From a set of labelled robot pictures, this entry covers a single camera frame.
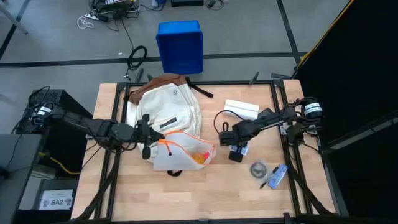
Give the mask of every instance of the concrete floor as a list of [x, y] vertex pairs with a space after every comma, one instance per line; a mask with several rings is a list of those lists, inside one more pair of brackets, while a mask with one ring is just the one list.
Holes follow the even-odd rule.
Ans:
[[[17, 16], [24, 1], [29, 3], [21, 22], [29, 35], [16, 29], [4, 55], [0, 55], [2, 134], [9, 133], [21, 117], [33, 89], [45, 85], [65, 89], [93, 112], [99, 84], [125, 82], [123, 75], [127, 67], [124, 63], [104, 63], [4, 68], [7, 63], [115, 59], [126, 58], [131, 52], [120, 22], [120, 32], [95, 21], [94, 29], [77, 27], [78, 17], [89, 12], [85, 0], [9, 0], [8, 9]], [[348, 0], [282, 2], [302, 56], [318, 42]], [[150, 0], [141, 0], [141, 4], [150, 6]], [[208, 10], [205, 6], [171, 8], [168, 4], [162, 12], [145, 11], [138, 19], [126, 19], [125, 24], [134, 45], [144, 45], [148, 48], [148, 57], [158, 57], [155, 35], [159, 23], [183, 20], [200, 22], [206, 55], [292, 52], [277, 0], [229, 0], [220, 11]], [[11, 26], [0, 14], [0, 44]], [[249, 80], [257, 71], [259, 79], [270, 79], [271, 72], [291, 75], [295, 66], [293, 57], [208, 59], [204, 61], [204, 72], [192, 75], [192, 80]], [[142, 68], [145, 74], [162, 74], [160, 62], [147, 62]]]

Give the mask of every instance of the yellow cable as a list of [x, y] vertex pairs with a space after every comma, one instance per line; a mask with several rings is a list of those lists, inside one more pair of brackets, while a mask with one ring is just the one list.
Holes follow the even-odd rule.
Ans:
[[[39, 152], [40, 156], [45, 156], [45, 154], [43, 152]], [[56, 162], [65, 172], [67, 172], [70, 175], [79, 175], [80, 172], [70, 172], [60, 161], [50, 157], [50, 160], [53, 162]]]
[[303, 56], [303, 59], [301, 59], [300, 63], [297, 66], [297, 69], [299, 69], [303, 63], [308, 59], [308, 57], [315, 51], [315, 49], [317, 49], [317, 47], [320, 45], [320, 43], [323, 41], [323, 39], [326, 37], [326, 35], [329, 33], [329, 31], [331, 30], [331, 28], [336, 24], [336, 22], [340, 19], [340, 17], [347, 11], [347, 9], [349, 8], [349, 6], [354, 2], [355, 0], [351, 0], [347, 6], [343, 9], [343, 11], [340, 13], [340, 15], [335, 19], [335, 21], [333, 21], [333, 23], [329, 26], [329, 29], [325, 32], [325, 34], [322, 36], [322, 38], [318, 41], [318, 43], [316, 44], [316, 46], [309, 51], [308, 53], [306, 53]]

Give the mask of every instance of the blue plastic crate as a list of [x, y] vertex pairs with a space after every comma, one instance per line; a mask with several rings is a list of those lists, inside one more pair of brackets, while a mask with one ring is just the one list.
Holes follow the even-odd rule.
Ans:
[[203, 33], [198, 21], [160, 23], [156, 41], [165, 73], [203, 71]]

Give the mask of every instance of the wooden table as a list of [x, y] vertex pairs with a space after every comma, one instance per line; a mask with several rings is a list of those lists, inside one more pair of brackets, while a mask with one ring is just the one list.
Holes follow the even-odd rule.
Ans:
[[[284, 82], [289, 102], [303, 98], [298, 80]], [[213, 128], [213, 118], [223, 109], [225, 99], [260, 105], [261, 110], [267, 107], [274, 110], [269, 85], [208, 85], [201, 88], [214, 93], [214, 98], [207, 98], [193, 90], [203, 115], [201, 138], [217, 146], [218, 135]], [[115, 92], [115, 83], [101, 84], [94, 118], [110, 119]], [[122, 104], [120, 101], [118, 120], [121, 117]], [[232, 125], [239, 119], [221, 114], [216, 121], [219, 129], [224, 121]], [[259, 189], [260, 183], [249, 171], [249, 166], [260, 159], [272, 167], [285, 163], [277, 128], [267, 129], [250, 140], [249, 152], [244, 156], [242, 163], [229, 160], [228, 148], [218, 146], [217, 157], [208, 167], [199, 171], [186, 170], [180, 177], [171, 177], [166, 172], [153, 171], [152, 163], [142, 160], [139, 150], [124, 152], [119, 166], [112, 220], [276, 218], [281, 217], [284, 212], [294, 216], [287, 177], [283, 179], [277, 190], [272, 190], [268, 186]], [[310, 136], [305, 136], [305, 142], [313, 147], [317, 146], [315, 139]], [[90, 149], [85, 155], [85, 161], [95, 151], [95, 147]], [[300, 146], [300, 153], [307, 185], [322, 204], [334, 212], [319, 154], [306, 146]], [[94, 197], [100, 182], [103, 157], [104, 150], [100, 150], [82, 171], [72, 218], [79, 216]], [[297, 184], [296, 186], [300, 207], [302, 212], [305, 212], [301, 189]], [[102, 217], [105, 217], [108, 196], [106, 194], [104, 197]]]

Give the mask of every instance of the white box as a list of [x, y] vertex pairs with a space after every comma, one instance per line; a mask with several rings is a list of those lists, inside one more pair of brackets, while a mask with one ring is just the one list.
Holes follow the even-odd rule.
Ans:
[[[233, 111], [244, 119], [255, 120], [259, 115], [260, 106], [236, 100], [225, 100], [224, 110]], [[230, 116], [235, 116], [230, 112], [225, 113]]]

